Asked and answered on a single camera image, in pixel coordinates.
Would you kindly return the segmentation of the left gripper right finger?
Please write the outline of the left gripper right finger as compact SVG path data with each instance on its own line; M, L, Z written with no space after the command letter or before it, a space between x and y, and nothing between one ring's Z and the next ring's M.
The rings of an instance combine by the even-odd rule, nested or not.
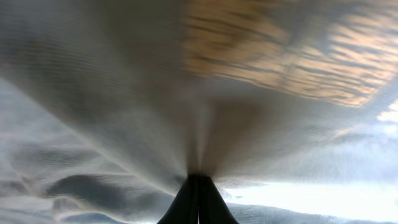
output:
M199 177L199 223L238 224L209 177Z

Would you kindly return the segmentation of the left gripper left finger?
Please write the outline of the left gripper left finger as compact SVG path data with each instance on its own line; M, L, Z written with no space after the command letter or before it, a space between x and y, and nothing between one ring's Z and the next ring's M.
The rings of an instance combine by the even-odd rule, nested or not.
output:
M198 223L198 176L189 175L158 224Z

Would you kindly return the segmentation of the light blue printed t-shirt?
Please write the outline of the light blue printed t-shirt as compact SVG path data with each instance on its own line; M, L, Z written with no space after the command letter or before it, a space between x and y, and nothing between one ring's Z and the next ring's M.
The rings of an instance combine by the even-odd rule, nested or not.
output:
M396 1L2 1L1 222L397 222Z

